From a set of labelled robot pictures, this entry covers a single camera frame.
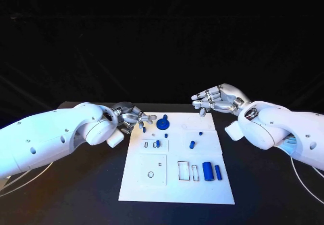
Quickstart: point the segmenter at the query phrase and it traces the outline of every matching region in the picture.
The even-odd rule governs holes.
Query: tabletop
[[[65,102],[59,108],[76,104]],[[147,112],[197,112],[192,105],[135,105]],[[235,205],[118,201],[130,143],[125,135],[115,148],[84,143],[30,184],[0,198],[0,225],[323,224],[324,206],[295,177],[289,156],[277,148],[258,149],[245,138],[235,142],[225,132],[235,115],[212,115]],[[295,166],[307,187],[324,199],[324,179],[304,163],[295,161]]]

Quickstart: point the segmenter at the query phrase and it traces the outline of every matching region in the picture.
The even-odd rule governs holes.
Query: cable
[[[318,169],[313,166],[313,169],[317,171],[317,173],[321,175],[321,177],[324,178],[323,173],[318,171]]]
[[[29,171],[26,171],[25,173],[23,173],[23,175],[22,176],[19,176],[19,178],[16,178],[7,185],[4,185],[1,188],[0,188],[0,191],[7,187],[7,186],[10,186],[27,173],[30,172],[30,170]]]
[[[19,188],[22,188],[25,185],[27,185],[42,174],[43,174],[43,172],[48,170],[48,168],[50,167],[50,165],[52,165],[53,163],[50,163],[49,165],[48,165],[48,167],[45,168],[45,170],[42,171],[42,173],[27,182],[27,183],[25,183],[22,186],[19,186],[16,189],[13,189],[10,192],[7,192],[7,193],[4,193],[3,195],[0,195],[0,198],[3,197],[3,196],[6,196],[7,194],[10,194],[12,192],[14,192]]]
[[[292,167],[294,167],[294,171],[295,171],[297,178],[298,178],[298,180],[300,180],[300,182],[301,182],[301,184],[302,184],[305,190],[310,192],[310,194],[311,194],[313,197],[318,200],[318,202],[320,202],[321,204],[324,204],[323,200],[311,193],[311,191],[308,190],[307,186],[305,186],[304,183],[302,183],[302,180],[301,180],[300,175],[298,175],[297,170],[295,170],[295,164],[294,164],[292,158],[291,158],[291,165],[292,165]]]

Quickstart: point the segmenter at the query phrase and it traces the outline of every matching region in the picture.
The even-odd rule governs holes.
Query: black table
[[[78,103],[65,102],[61,108]],[[197,112],[190,105],[137,104],[148,112]],[[232,114],[212,112],[236,205],[120,202],[130,135],[115,148],[84,143],[45,174],[0,198],[1,224],[323,224],[324,206],[302,188],[288,155],[262,151],[225,127]],[[304,183],[324,199],[324,179],[295,162]]]

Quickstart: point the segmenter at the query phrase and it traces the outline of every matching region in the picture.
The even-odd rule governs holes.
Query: robotic hand
[[[88,102],[72,109],[56,109],[33,115],[0,129],[0,179],[37,168],[69,155],[88,142],[107,141],[114,148],[131,133],[134,125],[157,119],[131,104],[111,108]]]
[[[246,137],[264,150],[275,146],[294,159],[324,170],[324,115],[292,112],[268,102],[251,102],[242,91],[229,84],[193,95],[192,100],[194,108],[202,107],[202,117],[210,109],[238,116],[225,128],[235,141]]]

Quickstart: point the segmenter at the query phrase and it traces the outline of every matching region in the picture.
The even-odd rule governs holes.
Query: white foam board
[[[138,126],[131,132],[118,200],[235,204],[212,114],[203,118],[197,113],[147,114],[157,115],[157,120],[167,114],[170,127],[158,130],[154,121],[151,125],[145,124],[145,133]],[[150,143],[160,140],[163,149],[145,148],[148,140]],[[190,141],[196,142],[193,149],[189,148]],[[179,180],[179,161],[189,162],[190,180]],[[203,162],[213,165],[215,181],[205,181]],[[199,181],[193,181],[193,165],[197,166]],[[215,165],[220,167],[222,180],[216,179]]]

